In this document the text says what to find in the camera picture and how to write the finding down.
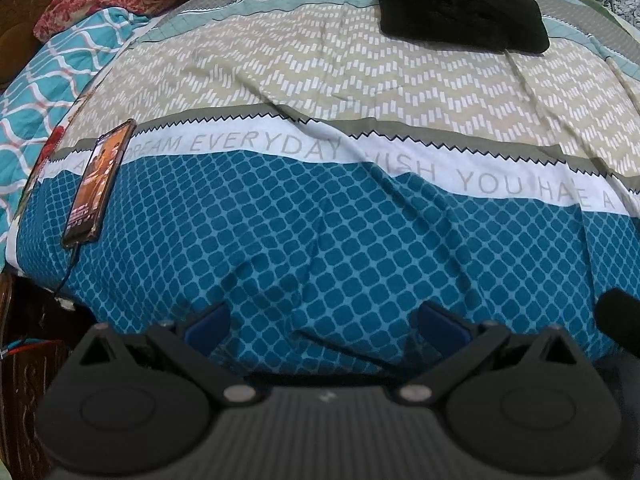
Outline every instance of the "ridged black surface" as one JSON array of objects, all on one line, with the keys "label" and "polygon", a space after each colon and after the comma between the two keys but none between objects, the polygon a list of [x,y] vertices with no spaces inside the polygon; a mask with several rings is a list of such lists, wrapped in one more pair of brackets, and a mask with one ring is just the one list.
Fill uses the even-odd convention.
[{"label": "ridged black surface", "polygon": [[[86,478],[57,470],[49,480]],[[377,387],[277,388],[257,406],[223,413],[206,441],[189,456],[163,470],[129,478],[534,479],[479,463],[450,441],[433,413],[400,406]],[[561,478],[610,480],[596,469]]]}]

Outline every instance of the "black fabric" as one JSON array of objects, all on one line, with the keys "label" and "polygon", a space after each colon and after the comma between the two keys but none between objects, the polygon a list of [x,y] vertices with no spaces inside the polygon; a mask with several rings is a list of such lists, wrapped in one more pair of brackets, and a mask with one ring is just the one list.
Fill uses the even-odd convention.
[{"label": "black fabric", "polygon": [[383,34],[541,54],[549,38],[535,0],[379,0]]}]

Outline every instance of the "round black disc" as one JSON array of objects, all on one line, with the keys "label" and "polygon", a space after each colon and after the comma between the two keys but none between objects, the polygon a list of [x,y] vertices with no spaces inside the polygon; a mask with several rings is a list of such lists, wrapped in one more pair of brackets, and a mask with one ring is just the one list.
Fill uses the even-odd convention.
[{"label": "round black disc", "polygon": [[201,439],[209,402],[187,380],[137,368],[52,388],[38,408],[38,436],[67,470],[121,476],[156,469]]},{"label": "round black disc", "polygon": [[452,392],[446,415],[471,454],[534,475],[596,465],[620,427],[620,412],[605,388],[553,365],[481,374]]}]

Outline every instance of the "white logo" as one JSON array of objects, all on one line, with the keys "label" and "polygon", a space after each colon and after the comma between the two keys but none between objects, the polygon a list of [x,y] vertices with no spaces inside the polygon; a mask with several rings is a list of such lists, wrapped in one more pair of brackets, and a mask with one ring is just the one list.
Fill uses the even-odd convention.
[{"label": "white logo", "polygon": [[322,400],[322,402],[331,402],[334,399],[337,399],[338,396],[333,392],[326,391],[324,394],[318,396],[318,399]]}]

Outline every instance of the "phone wallpaper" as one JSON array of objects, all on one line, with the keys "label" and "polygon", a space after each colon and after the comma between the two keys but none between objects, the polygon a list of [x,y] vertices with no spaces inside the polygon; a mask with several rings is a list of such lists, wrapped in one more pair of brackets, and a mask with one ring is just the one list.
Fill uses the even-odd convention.
[{"label": "phone wallpaper", "polygon": [[98,215],[100,198],[107,186],[111,168],[115,163],[120,143],[127,133],[127,128],[128,125],[118,128],[95,145],[71,208],[68,229],[87,221],[93,221]]}]

